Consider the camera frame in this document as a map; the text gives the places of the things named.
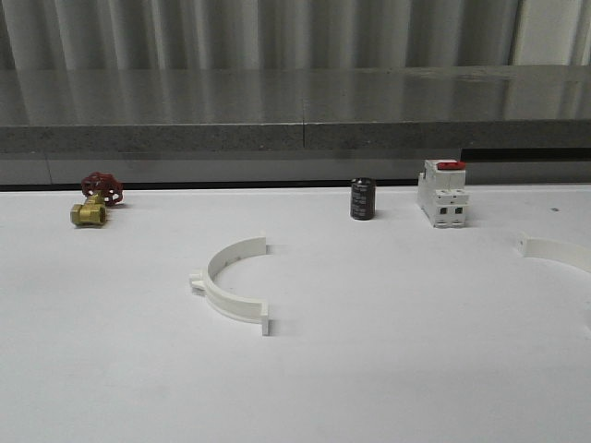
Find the brass valve red handwheel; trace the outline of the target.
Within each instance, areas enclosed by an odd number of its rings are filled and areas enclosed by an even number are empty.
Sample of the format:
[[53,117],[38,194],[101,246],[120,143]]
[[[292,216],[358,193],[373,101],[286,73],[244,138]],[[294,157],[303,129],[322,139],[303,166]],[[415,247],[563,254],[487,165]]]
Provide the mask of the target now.
[[107,221],[107,207],[123,200],[123,185],[111,174],[94,172],[81,181],[83,204],[75,204],[70,210],[70,220],[75,226],[103,226]]

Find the white circuit breaker red switch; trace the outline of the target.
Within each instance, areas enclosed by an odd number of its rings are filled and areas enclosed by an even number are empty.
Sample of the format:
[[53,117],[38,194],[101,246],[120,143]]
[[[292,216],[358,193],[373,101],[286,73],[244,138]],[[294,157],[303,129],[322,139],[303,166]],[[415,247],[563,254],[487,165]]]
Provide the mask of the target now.
[[464,162],[424,161],[424,170],[418,177],[417,204],[433,227],[465,226],[469,194],[464,185]]

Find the grey stone ledge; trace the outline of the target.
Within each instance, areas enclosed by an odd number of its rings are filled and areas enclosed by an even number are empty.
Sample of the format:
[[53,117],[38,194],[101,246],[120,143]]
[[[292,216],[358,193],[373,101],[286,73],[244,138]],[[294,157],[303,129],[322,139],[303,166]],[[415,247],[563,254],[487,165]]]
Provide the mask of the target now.
[[585,66],[1,74],[6,156],[590,153]]

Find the white half pipe clamp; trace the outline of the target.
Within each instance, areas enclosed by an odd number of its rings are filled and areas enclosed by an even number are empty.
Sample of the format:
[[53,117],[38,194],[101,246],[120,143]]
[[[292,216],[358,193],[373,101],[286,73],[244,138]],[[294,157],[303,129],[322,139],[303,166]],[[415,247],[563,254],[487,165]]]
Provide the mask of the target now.
[[590,249],[582,245],[522,234],[517,240],[517,249],[523,257],[544,258],[586,272],[591,270]]
[[214,281],[225,268],[242,259],[267,254],[267,239],[257,236],[233,243],[209,259],[207,265],[189,275],[192,290],[201,291],[210,306],[233,320],[261,325],[263,336],[270,335],[269,304],[264,299],[229,293]]

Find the black cylindrical capacitor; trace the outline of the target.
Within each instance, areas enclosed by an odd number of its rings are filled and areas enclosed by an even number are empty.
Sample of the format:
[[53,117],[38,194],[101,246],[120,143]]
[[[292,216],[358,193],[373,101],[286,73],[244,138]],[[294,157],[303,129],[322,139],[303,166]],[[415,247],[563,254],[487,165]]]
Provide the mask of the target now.
[[358,177],[351,180],[350,216],[354,220],[368,221],[375,216],[375,180]]

